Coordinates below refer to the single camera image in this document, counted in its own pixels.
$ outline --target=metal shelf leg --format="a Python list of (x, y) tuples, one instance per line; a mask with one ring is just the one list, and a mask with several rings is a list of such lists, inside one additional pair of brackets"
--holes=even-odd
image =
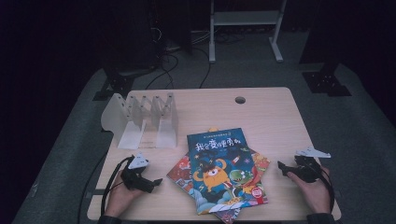
[(215, 6), (214, 0), (210, 3), (210, 40), (209, 40), (209, 62), (216, 62), (216, 52), (215, 52)]
[(288, 0), (282, 1), (282, 6), (280, 7), (279, 15), (277, 17), (274, 36), (269, 37), (271, 48), (275, 54), (276, 61), (278, 63), (283, 63), (283, 57), (282, 57), (282, 54), (280, 53), (280, 50), (279, 50), (279, 47), (277, 46), (276, 41), (277, 41), (277, 37), (279, 36), (280, 25), (282, 24), (283, 15), (285, 14), (285, 7), (286, 7), (287, 2), (288, 2)]

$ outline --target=white shelf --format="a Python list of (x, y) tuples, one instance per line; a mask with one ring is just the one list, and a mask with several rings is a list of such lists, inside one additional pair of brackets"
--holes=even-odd
[(215, 12), (214, 25), (276, 24), (278, 15), (278, 10)]

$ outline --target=wooden table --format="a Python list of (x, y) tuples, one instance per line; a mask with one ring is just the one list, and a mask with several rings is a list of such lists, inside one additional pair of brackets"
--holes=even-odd
[[(166, 177), (172, 167), (188, 152), (187, 134), (203, 133), (210, 127), (242, 128), (249, 146), (269, 158), (271, 164), (262, 178), (269, 203), (242, 209), (237, 220), (305, 220), (311, 211), (297, 186), (281, 174), (277, 161), (295, 166), (296, 149), (313, 146), (297, 105), (287, 88), (244, 88), (170, 90), (175, 95), (178, 115), (176, 148), (155, 148), (155, 132), (146, 129), (139, 149), (117, 148), (111, 142), (97, 189), (104, 189), (116, 165), (141, 151), (149, 160), (143, 177), (163, 182), (150, 195), (134, 201), (123, 219), (130, 220), (218, 220), (214, 215), (198, 216), (195, 201)], [(166, 96), (169, 90), (133, 91), (137, 97)], [(246, 99), (238, 104), (235, 98)], [(93, 195), (89, 219), (98, 219), (102, 195)], [(335, 219), (341, 217), (338, 204)]]

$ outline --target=orange cartoon monster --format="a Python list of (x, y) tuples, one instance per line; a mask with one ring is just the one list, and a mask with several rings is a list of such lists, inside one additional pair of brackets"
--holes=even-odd
[(227, 167), (227, 163), (225, 160), (217, 159), (221, 163), (221, 167), (218, 167), (215, 164), (208, 163), (205, 161), (201, 161), (200, 166), (203, 173), (203, 178), (199, 177), (198, 174), (200, 171), (195, 171), (193, 174), (193, 178), (196, 181), (204, 181), (204, 184), (207, 186), (207, 192), (212, 191), (212, 188), (218, 186), (220, 184), (230, 183), (230, 178), (224, 169)]

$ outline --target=book cover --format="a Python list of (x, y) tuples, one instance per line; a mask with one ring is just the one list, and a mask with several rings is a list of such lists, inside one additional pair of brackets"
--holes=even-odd
[[(250, 150), (250, 153), (257, 168), (256, 176), (260, 178), (266, 171), (268, 165), (270, 164), (270, 161), (253, 149)], [(184, 189), (186, 193), (189, 193), (190, 191), (191, 193), (193, 193), (189, 153), (183, 156), (183, 158), (178, 161), (177, 164), (175, 164), (175, 166), (171, 169), (171, 171), (169, 171), (166, 176), (170, 178), (173, 182), (175, 182), (180, 188)], [(265, 203), (268, 203), (265, 194), (263, 195), (263, 200)], [(233, 221), (238, 217), (240, 211), (241, 208), (236, 208), (231, 210), (218, 211), (214, 213), (214, 215), (225, 224), (233, 224)]]
[(266, 203), (242, 129), (187, 135), (198, 215)]
[[(186, 193), (189, 193), (193, 198), (192, 191), (192, 176), (191, 176), (191, 166), (189, 153), (187, 153), (183, 158), (177, 162), (177, 164), (172, 168), (172, 170), (166, 175), (173, 182), (175, 182), (180, 188), (184, 189)], [(240, 212), (239, 208), (219, 211), (214, 213), (225, 224), (233, 224)]]

